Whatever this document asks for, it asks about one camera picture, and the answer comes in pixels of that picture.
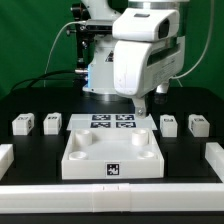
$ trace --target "white plastic part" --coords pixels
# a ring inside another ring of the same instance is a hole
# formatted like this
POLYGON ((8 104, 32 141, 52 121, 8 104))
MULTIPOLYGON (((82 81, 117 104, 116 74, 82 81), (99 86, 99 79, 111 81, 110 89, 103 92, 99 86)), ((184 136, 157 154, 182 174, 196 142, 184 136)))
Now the white plastic part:
POLYGON ((174 116, 160 116, 160 130, 163 137, 177 137, 177 122, 174 116))
POLYGON ((113 37, 120 40, 155 42, 159 38, 160 25, 168 20, 169 38, 179 29, 180 14, 177 10, 149 10, 127 8, 113 24, 113 37))
POLYGON ((164 159, 150 129, 92 128, 82 133, 83 138, 80 130, 70 134, 61 163, 62 179, 163 177, 164 159), (89 132, 92 144, 85 134, 89 132), (140 133, 140 138, 133 140, 133 132, 140 133), (88 144, 83 145, 85 138, 88 144))
POLYGON ((115 20, 120 13, 111 9, 107 0, 81 0, 88 9, 91 19, 95 20, 115 20))
POLYGON ((76 144, 80 147, 89 146, 92 144, 92 132, 90 130, 77 130, 75 132, 76 144))
POLYGON ((202 115, 190 115, 188 119, 188 128, 194 137, 209 136, 210 124, 202 115))
POLYGON ((34 115, 31 113, 20 114, 13 122, 13 135, 28 135, 34 127, 34 115))
POLYGON ((216 142, 207 143, 205 158, 214 169, 219 178, 224 182, 224 150, 216 142))
POLYGON ((149 132, 146 129, 134 129, 132 131, 132 144, 145 146, 149 143, 149 132))
POLYGON ((13 145, 0 145, 0 180, 13 161, 13 145))
POLYGON ((73 114, 67 130, 89 128, 150 128, 157 130, 152 116, 141 119, 134 114, 73 114))
POLYGON ((224 211, 224 184, 0 186, 0 213, 224 211))
POLYGON ((48 114, 44 120, 44 134, 58 135, 62 126, 62 116, 60 113, 48 114))
POLYGON ((165 47, 165 41, 118 41, 114 50, 114 87, 118 95, 141 98, 181 71, 184 64, 184 37, 178 38, 175 50, 165 58, 148 64, 152 52, 165 47))

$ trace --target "green backdrop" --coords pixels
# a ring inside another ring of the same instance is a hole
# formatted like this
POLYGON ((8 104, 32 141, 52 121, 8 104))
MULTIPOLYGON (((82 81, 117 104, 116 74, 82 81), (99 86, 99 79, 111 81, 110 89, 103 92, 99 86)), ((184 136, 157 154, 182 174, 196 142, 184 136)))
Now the green backdrop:
MULTIPOLYGON (((127 6, 127 0, 110 1, 114 8, 127 6)), ((16 82, 44 73, 53 40, 65 23, 73 21, 70 7, 77 2, 79 0, 0 1, 0 97, 7 94, 16 82)), ((181 82, 184 86, 208 88, 224 99, 223 11, 224 1, 215 0, 215 26, 208 53, 200 66, 181 82)), ((194 65, 204 49, 209 15, 210 0, 190 1, 183 72, 194 65)), ((49 71, 75 68, 74 38, 62 35, 49 71)))

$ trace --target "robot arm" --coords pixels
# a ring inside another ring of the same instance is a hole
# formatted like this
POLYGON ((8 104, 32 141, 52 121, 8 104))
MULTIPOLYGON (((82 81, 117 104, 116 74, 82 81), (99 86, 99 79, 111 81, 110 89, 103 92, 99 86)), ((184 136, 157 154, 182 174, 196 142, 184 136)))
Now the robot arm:
POLYGON ((144 118, 147 94, 168 89, 169 79, 183 67, 179 8, 189 0, 129 0, 122 15, 107 0, 81 1, 90 19, 79 32, 95 45, 83 91, 97 99, 131 98, 136 116, 144 118))

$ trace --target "small white block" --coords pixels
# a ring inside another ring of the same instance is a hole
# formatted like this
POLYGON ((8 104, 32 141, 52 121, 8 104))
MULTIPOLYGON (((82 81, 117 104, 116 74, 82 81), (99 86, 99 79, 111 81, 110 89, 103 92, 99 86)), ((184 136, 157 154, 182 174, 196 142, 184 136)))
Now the small white block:
POLYGON ((14 160, 13 145, 0 145, 0 180, 14 160))
POLYGON ((48 114, 44 120, 44 134, 58 135, 62 126, 62 116, 59 113, 48 114))
POLYGON ((13 135, 28 135, 34 127, 34 115, 20 114, 13 122, 13 135))
POLYGON ((163 137, 177 137, 177 122, 174 116, 160 116, 160 130, 163 137))
POLYGON ((209 136, 210 124, 202 115, 190 115, 188 119, 188 128, 194 137, 209 136))
POLYGON ((205 158, 214 169, 219 178, 224 182, 224 150, 216 142, 207 143, 205 158))

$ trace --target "white box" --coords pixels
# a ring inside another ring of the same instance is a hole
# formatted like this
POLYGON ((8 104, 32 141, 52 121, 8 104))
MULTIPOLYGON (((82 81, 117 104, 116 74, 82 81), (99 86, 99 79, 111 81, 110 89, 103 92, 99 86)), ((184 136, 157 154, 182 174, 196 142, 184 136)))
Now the white box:
POLYGON ((177 122, 174 116, 160 116, 160 130, 163 137, 177 137, 177 122))
POLYGON ((190 115, 188 128, 194 137, 209 137, 210 124, 202 115, 190 115))
POLYGON ((0 180, 14 160, 13 145, 0 145, 0 180))
POLYGON ((161 178, 163 173, 163 156, 147 128, 73 130, 62 159, 62 179, 161 178))
POLYGON ((44 120, 44 134, 58 135, 62 126, 62 116, 60 113, 48 114, 44 120))
POLYGON ((34 115, 31 113, 20 114, 13 122, 13 135, 28 135, 34 127, 34 115))

